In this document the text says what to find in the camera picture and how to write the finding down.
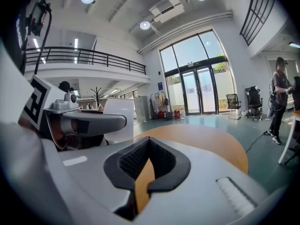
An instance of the gray t-shirt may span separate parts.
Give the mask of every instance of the gray t-shirt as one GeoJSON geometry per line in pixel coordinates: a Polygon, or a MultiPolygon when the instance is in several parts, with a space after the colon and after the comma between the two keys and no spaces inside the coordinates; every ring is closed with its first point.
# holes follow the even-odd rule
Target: gray t-shirt
{"type": "MultiPolygon", "coordinates": [[[[280,88],[288,88],[291,86],[290,82],[284,73],[275,71],[273,74],[274,89],[276,86],[280,88]]],[[[276,103],[282,106],[287,105],[288,95],[285,92],[275,92],[276,103]]]]}

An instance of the round table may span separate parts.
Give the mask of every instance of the round table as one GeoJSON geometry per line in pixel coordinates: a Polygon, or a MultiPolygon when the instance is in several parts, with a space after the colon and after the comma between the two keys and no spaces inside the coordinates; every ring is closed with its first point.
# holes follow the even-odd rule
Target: round table
{"type": "MultiPolygon", "coordinates": [[[[146,136],[167,139],[211,151],[244,173],[248,172],[248,159],[242,145],[232,135],[215,127],[197,124],[167,125],[145,131],[136,136],[136,138],[146,136]]],[[[149,200],[147,185],[154,179],[153,166],[148,159],[140,176],[135,181],[135,196],[139,212],[146,206],[149,200]]]]}

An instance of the black cable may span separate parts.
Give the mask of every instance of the black cable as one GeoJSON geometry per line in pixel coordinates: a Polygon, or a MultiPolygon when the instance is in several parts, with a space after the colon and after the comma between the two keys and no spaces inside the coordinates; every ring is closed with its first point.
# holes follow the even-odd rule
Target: black cable
{"type": "Polygon", "coordinates": [[[261,134],[259,137],[257,137],[257,138],[255,139],[255,141],[254,141],[253,143],[251,143],[250,148],[247,149],[246,153],[252,148],[252,145],[253,145],[254,143],[256,143],[256,141],[257,141],[260,137],[262,137],[263,135],[267,134],[267,132],[268,132],[268,131],[265,131],[263,134],[261,134]]]}
{"type": "Polygon", "coordinates": [[[50,30],[50,26],[51,26],[51,22],[52,22],[52,10],[50,9],[50,6],[47,4],[47,11],[49,12],[49,23],[48,23],[48,27],[47,27],[47,31],[45,33],[45,36],[44,36],[44,40],[43,40],[43,43],[42,43],[42,46],[41,46],[41,51],[39,52],[39,56],[38,56],[38,59],[37,59],[37,64],[36,64],[36,68],[34,70],[34,74],[36,75],[38,73],[38,66],[39,66],[39,62],[40,62],[40,59],[42,57],[42,53],[43,53],[43,50],[44,50],[44,47],[45,47],[45,43],[46,43],[46,40],[47,40],[47,37],[48,37],[48,33],[49,33],[49,30],[50,30]]]}

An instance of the black cap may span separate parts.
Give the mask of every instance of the black cap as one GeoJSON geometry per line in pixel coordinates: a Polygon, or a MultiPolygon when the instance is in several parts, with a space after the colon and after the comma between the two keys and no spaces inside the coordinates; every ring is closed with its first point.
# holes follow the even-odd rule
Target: black cap
{"type": "Polygon", "coordinates": [[[280,67],[284,67],[288,63],[282,57],[278,57],[276,60],[276,64],[280,67]]]}
{"type": "Polygon", "coordinates": [[[62,81],[58,88],[63,90],[64,92],[69,92],[70,91],[70,84],[67,81],[62,81]]]}

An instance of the black railing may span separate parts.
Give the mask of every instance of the black railing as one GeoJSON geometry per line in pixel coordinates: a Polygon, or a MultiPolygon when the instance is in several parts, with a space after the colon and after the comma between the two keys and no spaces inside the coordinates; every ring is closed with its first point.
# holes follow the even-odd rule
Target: black railing
{"type": "MultiPolygon", "coordinates": [[[[35,65],[39,51],[36,48],[26,49],[26,65],[35,65]]],[[[83,48],[45,47],[39,64],[44,63],[81,63],[103,66],[114,66],[129,71],[146,74],[146,66],[125,58],[83,48]]]]}
{"type": "Polygon", "coordinates": [[[240,35],[249,46],[267,21],[275,0],[250,0],[249,10],[240,35]]]}

